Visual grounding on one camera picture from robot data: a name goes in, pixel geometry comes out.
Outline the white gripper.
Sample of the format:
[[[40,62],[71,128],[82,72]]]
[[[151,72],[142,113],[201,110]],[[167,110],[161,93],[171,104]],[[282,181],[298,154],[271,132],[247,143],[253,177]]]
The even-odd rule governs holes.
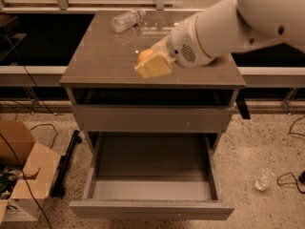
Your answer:
[[[214,61],[198,39],[196,20],[198,13],[179,22],[170,32],[150,47],[149,58],[137,62],[134,70],[144,79],[167,75],[173,71],[168,57],[170,52],[176,63],[186,69],[208,65]]]

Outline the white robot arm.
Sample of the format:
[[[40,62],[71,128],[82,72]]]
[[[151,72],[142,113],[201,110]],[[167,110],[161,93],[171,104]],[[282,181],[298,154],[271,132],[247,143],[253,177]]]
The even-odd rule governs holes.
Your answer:
[[[192,69],[226,53],[279,44],[305,52],[305,0],[222,0],[141,52],[134,70],[144,79],[158,77],[171,73],[173,64]]]

